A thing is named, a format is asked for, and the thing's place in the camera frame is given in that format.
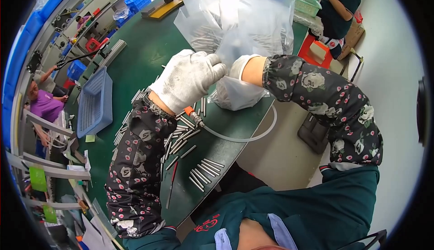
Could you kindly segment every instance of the red stool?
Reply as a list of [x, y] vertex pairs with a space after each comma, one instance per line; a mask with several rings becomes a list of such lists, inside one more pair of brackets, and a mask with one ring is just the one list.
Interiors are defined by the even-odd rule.
[[105, 42], [107, 42], [109, 40], [108, 37], [106, 37], [101, 43], [98, 42], [96, 39], [94, 39], [93, 37], [91, 37], [87, 43], [86, 43], [86, 50], [88, 50], [89, 52], [93, 52], [96, 51], [102, 44], [104, 44]]
[[[325, 56], [322, 63], [318, 63], [312, 57], [308, 56], [312, 43], [316, 44], [318, 47], [322, 48], [325, 51]], [[306, 39], [303, 41], [303, 45], [301, 45], [298, 56], [306, 60], [307, 63], [311, 63], [327, 69], [330, 67], [330, 63], [332, 63], [333, 60], [333, 57], [330, 54], [330, 49], [327, 46], [324, 46], [321, 42], [315, 40], [315, 37], [312, 35], [307, 35]]]

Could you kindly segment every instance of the green paper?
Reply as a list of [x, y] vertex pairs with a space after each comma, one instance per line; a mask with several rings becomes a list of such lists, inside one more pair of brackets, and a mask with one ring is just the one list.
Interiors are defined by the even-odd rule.
[[56, 211], [48, 205], [43, 205], [42, 209], [44, 210], [45, 221], [47, 223], [57, 224]]
[[30, 183], [34, 190], [40, 192], [47, 191], [47, 180], [45, 178], [45, 172], [41, 168], [29, 167]]
[[95, 134], [94, 135], [86, 135], [86, 143], [95, 142]]

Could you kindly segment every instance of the red embroidered logo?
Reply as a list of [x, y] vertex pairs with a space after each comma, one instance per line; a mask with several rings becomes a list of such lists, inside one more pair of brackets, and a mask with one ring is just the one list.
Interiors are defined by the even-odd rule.
[[206, 220], [202, 225], [198, 225], [197, 227], [195, 227], [194, 230], [196, 232], [208, 231], [210, 228], [212, 228], [213, 226], [215, 226], [217, 224], [218, 220], [215, 218], [217, 218], [219, 216], [220, 216], [220, 214], [214, 215], [213, 220], [209, 220], [209, 219]]

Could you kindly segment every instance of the white work glove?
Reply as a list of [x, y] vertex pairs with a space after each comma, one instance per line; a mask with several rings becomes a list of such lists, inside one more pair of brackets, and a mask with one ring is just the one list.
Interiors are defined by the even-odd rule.
[[149, 88], [174, 113], [181, 113], [208, 94], [211, 85], [227, 73], [216, 54], [182, 50], [174, 55]]
[[254, 58], [259, 57], [258, 54], [252, 54], [252, 55], [243, 55], [240, 58], [238, 58], [231, 67], [231, 70], [229, 71], [228, 77], [235, 78], [241, 80], [241, 76], [243, 74], [244, 67], [246, 66], [247, 62]]

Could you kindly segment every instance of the green workbench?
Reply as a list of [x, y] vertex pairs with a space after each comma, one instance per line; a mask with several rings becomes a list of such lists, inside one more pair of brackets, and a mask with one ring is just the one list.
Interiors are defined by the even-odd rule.
[[[92, 166], [90, 172], [93, 188], [89, 188], [88, 195], [91, 200], [94, 198], [98, 200], [105, 213], [107, 213], [105, 206], [107, 198], [103, 186], [106, 181], [112, 150], [115, 148], [113, 140], [125, 114], [132, 108], [132, 97], [138, 89], [146, 88], [154, 82], [157, 75], [160, 75], [163, 71], [161, 65], [166, 65], [174, 54], [182, 49], [191, 48], [173, 24], [177, 12], [178, 10], [173, 11], [158, 22], [142, 19], [140, 14], [137, 14], [110, 38], [111, 44], [109, 47], [119, 39], [127, 43], [127, 47], [108, 67], [108, 74], [113, 80], [113, 123], [97, 134], [94, 143], [85, 143], [84, 138], [79, 140], [79, 151], [83, 154], [84, 150], [89, 150]], [[306, 35], [307, 27], [299, 23], [294, 23], [292, 27], [294, 31], [293, 53], [298, 53]], [[92, 71], [93, 67], [90, 66], [84, 76], [90, 76]], [[76, 95], [77, 91], [75, 90], [66, 106], [66, 111], [69, 114], [77, 113], [78, 103], [74, 101]], [[203, 120], [209, 128], [226, 136], [249, 138], [255, 133], [273, 101], [273, 97], [263, 98], [254, 107], [236, 112], [221, 109], [214, 103], [209, 103], [207, 105], [207, 116], [203, 117]], [[73, 128], [76, 129], [76, 120], [74, 122]], [[178, 152], [178, 155], [182, 155], [194, 144], [197, 145], [197, 148], [179, 161], [168, 210], [165, 209], [165, 206], [173, 167], [163, 173], [160, 199], [162, 217], [168, 225], [179, 226], [190, 215], [216, 186], [246, 146], [246, 143], [233, 143], [219, 139], [203, 129], [199, 134], [188, 140], [188, 143]], [[166, 161], [165, 167], [173, 158], [172, 155]], [[191, 169], [197, 168], [196, 165], [203, 158], [225, 165], [219, 177], [212, 178], [206, 175], [211, 179], [212, 183], [205, 185], [204, 193], [200, 192], [188, 179]], [[60, 181], [58, 189], [61, 191], [57, 191], [58, 198], [63, 194], [71, 193], [66, 189], [66, 187], [69, 187], [67, 180]]]

